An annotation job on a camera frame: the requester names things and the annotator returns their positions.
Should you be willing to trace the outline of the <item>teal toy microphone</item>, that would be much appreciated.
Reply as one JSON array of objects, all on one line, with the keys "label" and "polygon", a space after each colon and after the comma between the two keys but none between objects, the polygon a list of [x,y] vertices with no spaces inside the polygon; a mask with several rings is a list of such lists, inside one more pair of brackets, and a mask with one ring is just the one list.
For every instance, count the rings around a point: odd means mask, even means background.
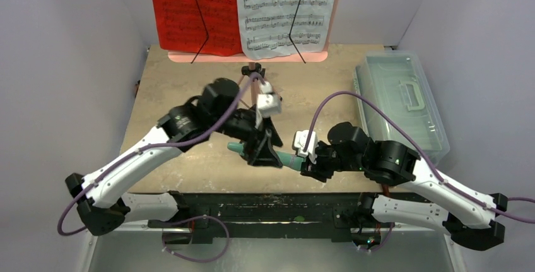
[{"label": "teal toy microphone", "polygon": [[[229,142],[227,143],[227,149],[238,153],[243,159],[245,158],[243,154],[243,144],[237,143],[237,142]],[[302,165],[306,162],[306,159],[303,157],[296,156],[291,153],[285,153],[281,151],[276,151],[277,156],[281,160],[281,163],[284,167],[288,167],[289,169],[301,171]]]}]

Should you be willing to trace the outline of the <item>pink music stand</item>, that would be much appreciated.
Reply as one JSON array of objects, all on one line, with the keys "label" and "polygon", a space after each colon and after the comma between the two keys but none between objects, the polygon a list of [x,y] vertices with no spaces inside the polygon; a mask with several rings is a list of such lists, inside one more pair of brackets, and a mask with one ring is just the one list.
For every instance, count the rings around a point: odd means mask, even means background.
[{"label": "pink music stand", "polygon": [[[335,1],[332,19],[334,18],[334,15],[336,14],[338,1],[339,0]],[[252,60],[246,57],[243,51],[240,54],[235,54],[235,55],[226,56],[226,57],[216,56],[216,55],[211,55],[211,54],[194,54],[194,53],[170,51],[170,50],[166,50],[166,51],[170,54],[170,57],[172,58],[172,60],[176,62],[194,63],[194,62],[215,62],[215,61],[218,61],[218,62],[244,61],[246,62],[246,66],[242,70],[241,76],[243,78],[263,77],[264,70],[261,68],[261,63],[264,61],[283,61],[283,62],[296,61],[296,62],[302,62],[302,63],[319,61],[321,56],[323,56],[326,53],[328,45],[329,45],[329,37],[331,35],[331,29],[332,29],[332,19],[331,19],[331,24],[329,27],[329,33],[327,36],[327,45],[324,47],[323,51],[318,52],[318,53],[306,53],[304,55],[294,54],[294,55],[285,56],[285,57]]]}]

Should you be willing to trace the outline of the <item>white sheet music page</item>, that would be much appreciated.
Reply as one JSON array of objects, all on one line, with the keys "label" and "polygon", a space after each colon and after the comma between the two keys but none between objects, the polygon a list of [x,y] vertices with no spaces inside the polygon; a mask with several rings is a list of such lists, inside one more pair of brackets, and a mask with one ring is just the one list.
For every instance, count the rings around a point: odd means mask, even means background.
[{"label": "white sheet music page", "polygon": [[237,0],[242,50],[252,60],[318,53],[336,0]]}]

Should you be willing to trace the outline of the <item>red sheet music page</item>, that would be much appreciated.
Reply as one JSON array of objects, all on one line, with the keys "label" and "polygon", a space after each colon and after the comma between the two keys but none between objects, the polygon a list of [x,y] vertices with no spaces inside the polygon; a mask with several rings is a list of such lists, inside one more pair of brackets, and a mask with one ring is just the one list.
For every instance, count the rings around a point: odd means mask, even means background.
[{"label": "red sheet music page", "polygon": [[194,54],[242,53],[237,0],[152,0],[160,47]]}]

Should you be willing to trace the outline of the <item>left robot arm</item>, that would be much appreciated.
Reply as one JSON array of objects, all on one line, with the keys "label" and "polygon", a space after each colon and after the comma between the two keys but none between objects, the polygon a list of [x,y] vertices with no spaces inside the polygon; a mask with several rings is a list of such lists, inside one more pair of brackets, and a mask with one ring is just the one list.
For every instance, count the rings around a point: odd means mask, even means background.
[{"label": "left robot arm", "polygon": [[280,97],[261,82],[256,104],[241,109],[244,94],[238,84],[218,78],[202,94],[173,107],[134,146],[106,166],[86,175],[73,173],[65,183],[85,230],[105,235],[123,223],[159,220],[181,227],[187,205],[177,192],[131,194],[130,188],[165,162],[221,133],[239,141],[242,158],[254,167],[282,167],[275,148],[282,140],[272,116],[282,109]]}]

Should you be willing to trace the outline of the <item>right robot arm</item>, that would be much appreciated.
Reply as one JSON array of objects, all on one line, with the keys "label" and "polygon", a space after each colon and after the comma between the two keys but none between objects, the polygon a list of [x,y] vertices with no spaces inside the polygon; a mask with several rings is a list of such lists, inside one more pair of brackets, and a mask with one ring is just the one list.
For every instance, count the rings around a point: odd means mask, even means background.
[{"label": "right robot arm", "polygon": [[506,210],[503,194],[484,194],[444,174],[435,175],[411,148],[397,141],[374,141],[349,122],[336,124],[327,138],[325,143],[315,132],[295,133],[293,149],[305,159],[303,176],[326,182],[335,172],[363,172],[378,184],[402,187],[426,199],[421,203],[364,193],[348,215],[360,225],[404,223],[429,228],[475,251],[503,243],[505,227],[495,220],[494,212]]}]

